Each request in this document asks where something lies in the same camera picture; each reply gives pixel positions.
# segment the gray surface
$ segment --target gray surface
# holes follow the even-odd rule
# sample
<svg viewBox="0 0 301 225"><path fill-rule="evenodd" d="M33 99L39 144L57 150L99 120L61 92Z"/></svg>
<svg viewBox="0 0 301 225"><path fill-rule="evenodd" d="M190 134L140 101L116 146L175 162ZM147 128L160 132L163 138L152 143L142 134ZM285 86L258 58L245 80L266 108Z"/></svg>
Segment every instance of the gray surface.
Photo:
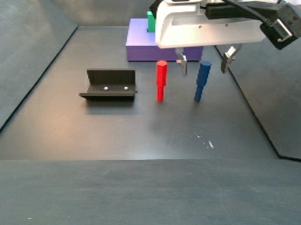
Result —
<svg viewBox="0 0 301 225"><path fill-rule="evenodd" d="M301 40L243 45L230 70L281 156L301 158Z"/></svg>
<svg viewBox="0 0 301 225"><path fill-rule="evenodd" d="M214 47L209 84L194 103L199 64L189 76L168 63L164 101L156 102L155 62L127 62L128 27L81 27L0 134L1 159L275 158ZM87 103L87 69L136 70L134 103Z"/></svg>
<svg viewBox="0 0 301 225"><path fill-rule="evenodd" d="M51 0L79 25L128 25L146 18L154 0Z"/></svg>
<svg viewBox="0 0 301 225"><path fill-rule="evenodd" d="M0 1L0 128L76 24L47 0Z"/></svg>
<svg viewBox="0 0 301 225"><path fill-rule="evenodd" d="M298 225L300 163L1 162L0 221L43 225Z"/></svg>

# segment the blue cylinder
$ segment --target blue cylinder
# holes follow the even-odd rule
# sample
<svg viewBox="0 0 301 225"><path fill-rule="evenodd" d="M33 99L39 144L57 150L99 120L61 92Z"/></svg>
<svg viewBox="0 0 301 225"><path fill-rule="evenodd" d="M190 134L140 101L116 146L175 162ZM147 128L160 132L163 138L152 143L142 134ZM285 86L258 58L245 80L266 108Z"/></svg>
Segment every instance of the blue cylinder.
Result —
<svg viewBox="0 0 301 225"><path fill-rule="evenodd" d="M199 73L197 78L197 91L194 96L194 101L199 102L202 98L202 91L209 80L211 63L209 61L202 61L199 64Z"/></svg>

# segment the red peg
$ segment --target red peg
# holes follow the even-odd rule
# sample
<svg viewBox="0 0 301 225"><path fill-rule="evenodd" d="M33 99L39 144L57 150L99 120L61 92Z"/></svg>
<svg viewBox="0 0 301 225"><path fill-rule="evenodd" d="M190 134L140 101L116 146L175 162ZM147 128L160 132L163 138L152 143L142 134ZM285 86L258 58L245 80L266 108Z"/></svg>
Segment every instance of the red peg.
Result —
<svg viewBox="0 0 301 225"><path fill-rule="evenodd" d="M160 102L164 96L164 86L166 86L166 76L167 76L167 62L156 62L156 100Z"/></svg>

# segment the purple box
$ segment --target purple box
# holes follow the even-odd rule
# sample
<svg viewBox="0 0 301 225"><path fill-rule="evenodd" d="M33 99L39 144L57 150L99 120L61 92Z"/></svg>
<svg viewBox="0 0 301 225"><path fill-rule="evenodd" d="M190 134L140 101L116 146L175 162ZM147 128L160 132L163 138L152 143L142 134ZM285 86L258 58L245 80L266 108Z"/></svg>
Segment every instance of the purple box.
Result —
<svg viewBox="0 0 301 225"><path fill-rule="evenodd" d="M155 44L155 33L147 32L147 19L131 18L127 35L128 61L176 61L175 48L160 49ZM183 54L189 61L199 61L203 47L184 47Z"/></svg>

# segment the black cable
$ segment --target black cable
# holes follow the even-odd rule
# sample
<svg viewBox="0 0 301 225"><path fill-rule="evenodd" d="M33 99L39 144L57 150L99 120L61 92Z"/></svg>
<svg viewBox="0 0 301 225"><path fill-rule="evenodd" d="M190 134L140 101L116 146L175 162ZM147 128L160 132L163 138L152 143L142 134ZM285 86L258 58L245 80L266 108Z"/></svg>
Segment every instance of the black cable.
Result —
<svg viewBox="0 0 301 225"><path fill-rule="evenodd" d="M270 21L265 18L258 12L253 11L249 7L239 4L233 0L222 0L225 3L231 4L233 6L238 7L242 11L247 12L251 16L254 16L263 24L269 24Z"/></svg>

